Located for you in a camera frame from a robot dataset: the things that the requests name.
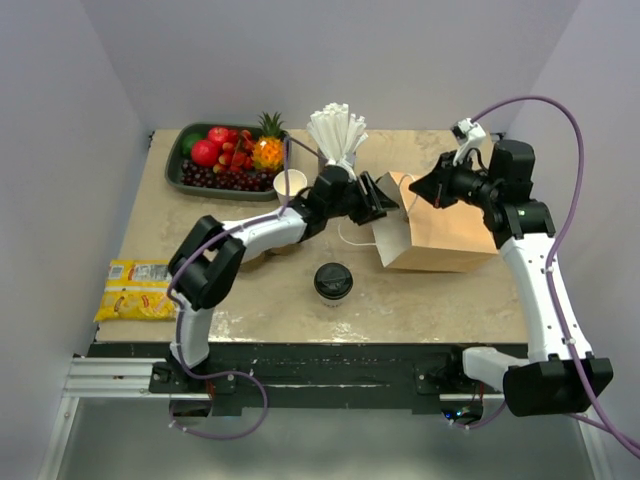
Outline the brown paper bag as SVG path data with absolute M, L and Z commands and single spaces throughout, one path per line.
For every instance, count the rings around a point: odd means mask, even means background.
M 341 240 L 375 248 L 386 270 L 468 273 L 498 256 L 480 210 L 462 202 L 437 209 L 409 191 L 415 179 L 402 172 L 384 174 L 377 186 L 399 208 L 371 223 L 371 241 Z

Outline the black cup lid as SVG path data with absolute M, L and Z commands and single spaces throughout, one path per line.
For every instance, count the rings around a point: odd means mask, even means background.
M 340 263 L 330 262 L 321 265 L 313 279 L 317 294 L 341 295 L 349 294 L 354 285 L 351 271 Z

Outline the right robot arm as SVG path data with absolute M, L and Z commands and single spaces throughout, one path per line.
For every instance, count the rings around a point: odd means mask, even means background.
M 515 280 L 527 325 L 526 358 L 469 347 L 446 367 L 445 379 L 459 393 L 483 382 L 504 395 L 517 417 L 583 413 L 611 382 L 613 368 L 594 355 L 573 313 L 553 251 L 550 211 L 531 197 L 534 164 L 531 145 L 503 140 L 494 145 L 486 170 L 446 152 L 409 186 L 435 208 L 463 201 L 482 211 Z

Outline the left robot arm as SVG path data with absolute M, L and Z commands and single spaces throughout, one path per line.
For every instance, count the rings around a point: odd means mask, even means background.
M 270 213 L 226 223 L 201 217 L 168 264 L 167 297 L 177 307 L 170 344 L 173 382 L 185 392 L 196 392 L 218 376 L 207 374 L 204 365 L 210 354 L 208 332 L 213 311 L 231 291 L 242 263 L 305 242 L 331 219 L 346 217 L 364 225 L 398 208 L 369 173 L 352 179 L 346 170 L 329 166 Z

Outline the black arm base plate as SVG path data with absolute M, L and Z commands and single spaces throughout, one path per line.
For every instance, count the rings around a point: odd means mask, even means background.
M 133 364 L 147 392 L 191 401 L 216 416 L 245 408 L 439 412 L 442 399 L 489 396 L 462 371 L 461 344 L 213 342 L 196 377 L 171 359 L 165 343 L 95 343 L 89 357 Z

